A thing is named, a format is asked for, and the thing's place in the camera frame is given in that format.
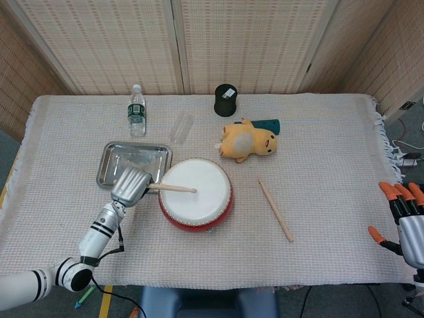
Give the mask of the silver right hand orange fingertips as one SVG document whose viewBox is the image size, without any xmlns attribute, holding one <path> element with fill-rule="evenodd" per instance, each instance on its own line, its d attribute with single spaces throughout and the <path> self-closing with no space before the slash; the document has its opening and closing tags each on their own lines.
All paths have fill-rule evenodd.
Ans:
<svg viewBox="0 0 424 318">
<path fill-rule="evenodd" d="M 422 270 L 423 190 L 413 182 L 407 187 L 380 182 L 379 187 L 388 200 L 397 227 L 399 242 L 388 241 L 373 226 L 368 227 L 370 236 L 380 246 L 402 256 L 412 268 Z"/>
</svg>

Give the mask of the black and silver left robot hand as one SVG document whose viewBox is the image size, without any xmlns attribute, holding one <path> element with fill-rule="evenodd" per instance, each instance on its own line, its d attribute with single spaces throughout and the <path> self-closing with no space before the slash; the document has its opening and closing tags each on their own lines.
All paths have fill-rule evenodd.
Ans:
<svg viewBox="0 0 424 318">
<path fill-rule="evenodd" d="M 135 206 L 148 191 L 152 175 L 138 168 L 127 167 L 111 190 L 111 199 L 124 207 Z"/>
</svg>

